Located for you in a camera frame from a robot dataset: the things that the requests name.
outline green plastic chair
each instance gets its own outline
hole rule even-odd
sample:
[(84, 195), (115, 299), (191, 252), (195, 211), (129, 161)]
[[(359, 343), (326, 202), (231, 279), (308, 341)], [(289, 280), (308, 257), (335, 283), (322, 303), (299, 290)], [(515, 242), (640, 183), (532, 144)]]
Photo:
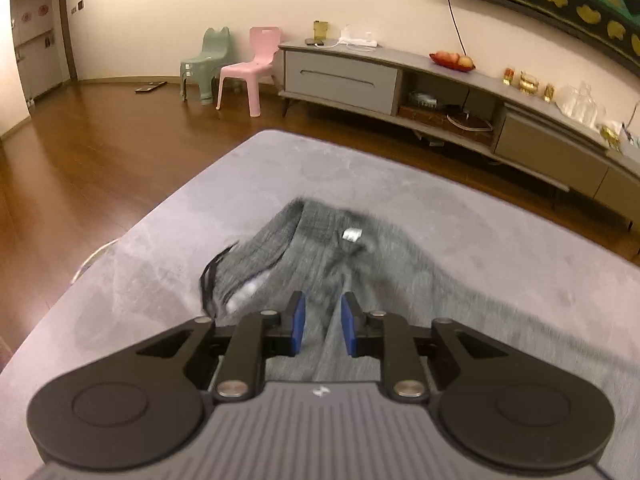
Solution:
[(212, 81), (220, 79), (220, 69), (235, 62), (232, 52), (231, 34), (228, 27), (220, 32), (208, 28), (202, 40), (199, 56), (180, 62), (180, 96), (187, 100), (187, 78), (193, 78), (200, 87), (202, 104), (213, 103)]

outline blue gripper pad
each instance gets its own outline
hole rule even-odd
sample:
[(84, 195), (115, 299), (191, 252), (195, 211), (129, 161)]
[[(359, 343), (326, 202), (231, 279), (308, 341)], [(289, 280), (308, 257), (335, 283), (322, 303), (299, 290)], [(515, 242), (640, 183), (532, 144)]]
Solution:
[(356, 354), (356, 331), (353, 324), (353, 313), (349, 306), (349, 301), (344, 295), (340, 298), (340, 321), (342, 323), (342, 334), (344, 335), (344, 344), (347, 345), (347, 354), (351, 357), (357, 357)]
[(306, 299), (300, 294), (296, 311), (293, 314), (293, 330), (291, 331), (291, 348), (293, 355), (298, 355), (302, 346), (302, 335), (305, 331)]

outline black drawstring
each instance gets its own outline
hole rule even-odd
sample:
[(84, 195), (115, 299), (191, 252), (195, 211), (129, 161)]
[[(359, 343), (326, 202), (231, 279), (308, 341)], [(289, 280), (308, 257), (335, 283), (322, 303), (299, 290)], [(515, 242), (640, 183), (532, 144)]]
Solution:
[(200, 299), (202, 301), (202, 308), (204, 309), (204, 312), (207, 312), (210, 316), (215, 317), (216, 313), (216, 309), (213, 305), (213, 287), (216, 285), (216, 271), (218, 270), (218, 264), (224, 259), (226, 254), (236, 246), (237, 243), (238, 242), (229, 245), (229, 247), (221, 253), (216, 254), (200, 275)]

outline doorway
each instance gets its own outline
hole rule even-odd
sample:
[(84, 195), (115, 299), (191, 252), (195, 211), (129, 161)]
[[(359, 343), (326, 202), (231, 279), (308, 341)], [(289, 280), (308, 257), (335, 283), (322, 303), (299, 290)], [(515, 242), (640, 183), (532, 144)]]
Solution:
[(71, 81), (78, 80), (76, 72), (76, 62), (74, 61), (74, 53), (71, 48), (71, 34), (69, 33), (69, 15), (66, 12), (66, 0), (58, 0), (60, 6), (60, 26), (62, 29), (62, 42), (65, 49), (66, 65), (69, 70)]
[(15, 57), (28, 106), (78, 78), (66, 0), (11, 0)]

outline cup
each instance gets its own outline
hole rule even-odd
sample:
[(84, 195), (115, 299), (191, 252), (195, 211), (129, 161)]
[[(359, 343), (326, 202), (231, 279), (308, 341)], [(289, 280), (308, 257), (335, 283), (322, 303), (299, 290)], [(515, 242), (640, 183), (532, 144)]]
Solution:
[(324, 41), (326, 40), (326, 32), (329, 28), (328, 22), (319, 22), (318, 20), (314, 21), (314, 40), (315, 41)]

